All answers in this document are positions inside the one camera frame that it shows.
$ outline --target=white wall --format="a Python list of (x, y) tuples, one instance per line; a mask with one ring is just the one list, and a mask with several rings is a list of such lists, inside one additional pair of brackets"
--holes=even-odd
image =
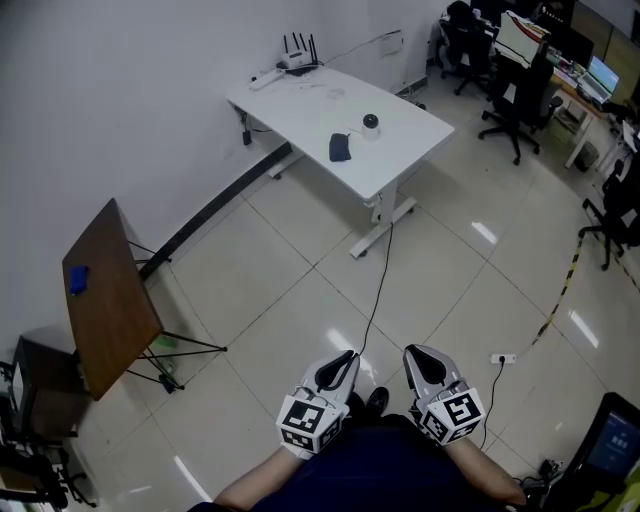
[(224, 91), (272, 67), (284, 32), (313, 30), (326, 60), (402, 28), (401, 54), (369, 45), (334, 63), (397, 90), (424, 75), (448, 3), (14, 0), (0, 19), (0, 357), (21, 333), (72, 348), (61, 260), (109, 198), (155, 249), (281, 143), (243, 147)]
[(637, 0), (580, 0), (580, 3), (593, 9), (625, 36), (631, 37), (635, 11), (640, 11)]

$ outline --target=yellow black caution tape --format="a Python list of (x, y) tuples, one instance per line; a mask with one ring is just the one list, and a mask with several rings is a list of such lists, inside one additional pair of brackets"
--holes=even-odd
[[(563, 297), (565, 296), (565, 294), (567, 293), (567, 290), (569, 289), (569, 283), (571, 282), (571, 278), (573, 277), (573, 274), (574, 274), (574, 272), (576, 270), (576, 267), (578, 266), (578, 260), (580, 259), (580, 251), (582, 250), (582, 242), (584, 241), (585, 235), (586, 235), (586, 233), (583, 233), (582, 231), (580, 231), (578, 233), (578, 247), (576, 247), (576, 252), (573, 255), (573, 261), (571, 262), (571, 268), (569, 269), (569, 273), (567, 274), (567, 278), (565, 279), (564, 288), (562, 289), (562, 292), (560, 292), (560, 297), (558, 297), (558, 301), (556, 302), (556, 305), (553, 308), (553, 311), (551, 312), (551, 314), (547, 318), (547, 321), (544, 323), (544, 325), (542, 327), (540, 327), (540, 330), (538, 331), (538, 334), (536, 334), (536, 337), (534, 338), (534, 340), (531, 343), (531, 345), (529, 345), (529, 347), (531, 347), (531, 346), (535, 345), (536, 343), (538, 343), (540, 338), (542, 338), (542, 336), (544, 336), (544, 333), (547, 331), (547, 329), (549, 328), (549, 326), (553, 322), (553, 318), (555, 317), (556, 312), (558, 311), (558, 308), (560, 307), (560, 303), (562, 302)], [(596, 240), (598, 242), (600, 242), (600, 245), (604, 245), (602, 243), (602, 240), (600, 240), (600, 238), (598, 237), (597, 233), (594, 233), (593, 235), (595, 236)], [(612, 251), (611, 254), (613, 255), (613, 259), (615, 260), (615, 262), (618, 265), (620, 265), (620, 267), (622, 268), (624, 273), (627, 274), (627, 277), (629, 279), (631, 279), (631, 283), (633, 283), (633, 286), (635, 287), (635, 289), (638, 290), (638, 293), (640, 293), (640, 286), (638, 286), (638, 283), (636, 282), (634, 277), (629, 273), (629, 271), (627, 270), (627, 267), (625, 267), (624, 264), (618, 259), (618, 256), (616, 255), (615, 252)]]

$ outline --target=navy blue shirt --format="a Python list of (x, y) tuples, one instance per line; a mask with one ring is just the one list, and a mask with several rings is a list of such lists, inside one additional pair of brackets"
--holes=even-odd
[[(201, 504), (192, 512), (223, 511)], [(415, 428), (346, 429), (255, 512), (494, 512), (440, 448)]]

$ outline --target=tiled floor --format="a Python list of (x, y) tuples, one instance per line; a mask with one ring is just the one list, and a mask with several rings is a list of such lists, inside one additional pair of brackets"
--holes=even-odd
[[(640, 294), (615, 264), (599, 269), (601, 248), (588, 239), (554, 325), (527, 350), (588, 223), (580, 203), (597, 197), (593, 177), (564, 169), (566, 149), (552, 141), (540, 156), (524, 148), (515, 167), (508, 139), (477, 139), (482, 96), (457, 98), (452, 87), (435, 77), (421, 93), (457, 133), (403, 177), (401, 193), (420, 208), (395, 227), (357, 391), (387, 385), (389, 411), (407, 414), (402, 349), (425, 343), (449, 354), (488, 406), (498, 373), (489, 355), (519, 354), (498, 382), (485, 451), (522, 477), (545, 458), (572, 457), (607, 390), (640, 405)], [(176, 360), (184, 392), (126, 375), (92, 406), (74, 448), (101, 510), (184, 511), (278, 446), (274, 418), (307, 365), (362, 346), (388, 240), (364, 259), (349, 255), (368, 217), (303, 159), (281, 181), (246, 189), (150, 279), (172, 331), (229, 352)]]

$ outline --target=human arm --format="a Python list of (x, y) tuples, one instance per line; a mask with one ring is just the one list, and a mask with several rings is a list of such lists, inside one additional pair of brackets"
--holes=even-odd
[(229, 485), (213, 502), (238, 512), (251, 510), (260, 500), (286, 484), (304, 462), (280, 447), (262, 464)]
[(526, 505), (522, 489), (513, 478), (469, 439), (446, 445), (444, 451), (471, 486), (490, 498), (511, 505)]

